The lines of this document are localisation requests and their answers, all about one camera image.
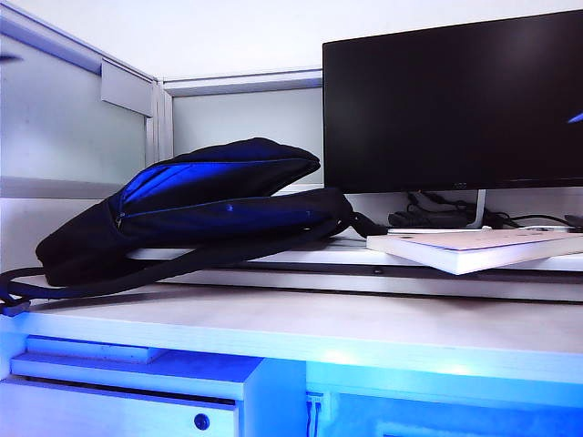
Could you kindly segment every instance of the black backpack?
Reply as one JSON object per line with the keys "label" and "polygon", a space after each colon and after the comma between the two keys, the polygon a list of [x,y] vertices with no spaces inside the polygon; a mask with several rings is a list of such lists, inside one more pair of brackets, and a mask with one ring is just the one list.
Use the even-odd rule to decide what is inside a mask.
{"label": "black backpack", "polygon": [[[335,188],[272,196],[320,167],[313,154],[253,138],[206,147],[138,173],[113,196],[72,218],[36,248],[43,267],[0,275],[1,313],[31,299],[101,296],[161,279],[256,259],[353,226],[386,233]],[[165,261],[131,259],[141,248],[193,248]],[[51,289],[14,282],[45,275]]]}

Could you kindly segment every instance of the backpack strap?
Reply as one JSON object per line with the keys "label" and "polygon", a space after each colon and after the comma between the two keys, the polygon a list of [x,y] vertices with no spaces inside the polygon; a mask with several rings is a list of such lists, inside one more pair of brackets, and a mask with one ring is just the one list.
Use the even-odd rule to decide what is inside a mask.
{"label": "backpack strap", "polygon": [[301,244],[331,235],[338,229],[338,220],[329,219],[318,226],[291,236],[242,238],[194,249],[175,259],[157,262],[126,276],[92,284],[49,288],[14,282],[13,279],[43,274],[43,268],[15,269],[0,275],[0,314],[13,317],[26,311],[32,299],[71,299],[105,296],[148,285],[162,279],[201,269],[224,266],[250,259],[266,257]]}

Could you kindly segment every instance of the white desk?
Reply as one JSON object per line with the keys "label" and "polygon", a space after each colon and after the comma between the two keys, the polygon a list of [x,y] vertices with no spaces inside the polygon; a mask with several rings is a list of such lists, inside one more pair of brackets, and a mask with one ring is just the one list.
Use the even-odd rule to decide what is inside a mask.
{"label": "white desk", "polygon": [[583,384],[583,305],[152,285],[33,305],[0,331]]}

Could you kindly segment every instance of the monitor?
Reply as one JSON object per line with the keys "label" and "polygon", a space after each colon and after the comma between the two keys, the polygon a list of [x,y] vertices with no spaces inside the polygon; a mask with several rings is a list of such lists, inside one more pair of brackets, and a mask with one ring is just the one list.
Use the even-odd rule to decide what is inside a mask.
{"label": "monitor", "polygon": [[323,45],[324,183],[583,186],[583,11]]}

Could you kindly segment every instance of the white book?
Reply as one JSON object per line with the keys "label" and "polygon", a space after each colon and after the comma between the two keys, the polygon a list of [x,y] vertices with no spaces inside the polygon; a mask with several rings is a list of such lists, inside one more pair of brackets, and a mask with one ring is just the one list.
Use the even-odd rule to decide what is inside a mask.
{"label": "white book", "polygon": [[583,234],[493,229],[380,235],[368,237],[366,247],[461,275],[532,259],[583,252]]}

